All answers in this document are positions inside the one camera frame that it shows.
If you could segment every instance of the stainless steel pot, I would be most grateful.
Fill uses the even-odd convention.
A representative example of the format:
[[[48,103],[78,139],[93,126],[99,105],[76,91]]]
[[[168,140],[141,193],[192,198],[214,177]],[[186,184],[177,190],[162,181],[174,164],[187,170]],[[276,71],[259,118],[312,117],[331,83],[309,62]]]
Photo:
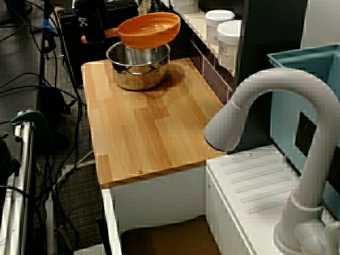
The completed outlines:
[[[122,42],[111,46],[107,58],[112,62],[113,75],[118,86],[143,90],[159,85],[166,76],[169,45],[157,48],[133,49]]]

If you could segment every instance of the faucet handle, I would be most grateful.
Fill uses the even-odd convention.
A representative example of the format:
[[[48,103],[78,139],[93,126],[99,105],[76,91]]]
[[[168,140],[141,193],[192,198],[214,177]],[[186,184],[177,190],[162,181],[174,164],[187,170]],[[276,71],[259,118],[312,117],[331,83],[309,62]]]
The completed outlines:
[[[332,222],[326,226],[326,255],[340,255],[340,222]]]

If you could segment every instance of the dark tile wall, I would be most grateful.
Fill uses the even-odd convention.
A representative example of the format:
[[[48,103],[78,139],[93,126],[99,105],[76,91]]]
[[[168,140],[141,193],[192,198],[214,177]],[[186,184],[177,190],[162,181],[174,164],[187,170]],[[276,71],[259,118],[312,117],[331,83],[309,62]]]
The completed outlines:
[[[192,47],[190,54],[191,61],[219,100],[226,104],[235,90],[234,77],[227,69],[218,64],[217,58],[196,34],[193,34],[190,43]]]

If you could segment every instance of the white plastic jar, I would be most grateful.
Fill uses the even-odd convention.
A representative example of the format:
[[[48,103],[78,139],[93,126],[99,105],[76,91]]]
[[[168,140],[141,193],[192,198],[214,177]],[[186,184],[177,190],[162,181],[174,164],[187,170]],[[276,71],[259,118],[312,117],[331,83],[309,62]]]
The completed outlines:
[[[236,69],[241,25],[241,20],[233,20],[224,22],[217,27],[217,60],[222,67],[231,72],[234,72]]]
[[[227,10],[213,10],[209,11],[205,15],[205,39],[208,43],[213,44],[217,42],[216,30],[218,25],[223,22],[233,20],[235,14]]]

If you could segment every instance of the white cabinet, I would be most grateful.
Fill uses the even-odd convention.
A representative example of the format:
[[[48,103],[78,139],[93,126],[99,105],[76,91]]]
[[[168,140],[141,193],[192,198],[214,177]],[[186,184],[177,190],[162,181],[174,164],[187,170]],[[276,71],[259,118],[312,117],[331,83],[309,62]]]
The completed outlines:
[[[206,217],[222,255],[250,255],[217,184],[206,170]]]
[[[222,255],[254,255],[248,253],[220,187],[203,166],[104,189],[103,200],[114,254],[122,254],[120,236],[127,230],[205,215]]]

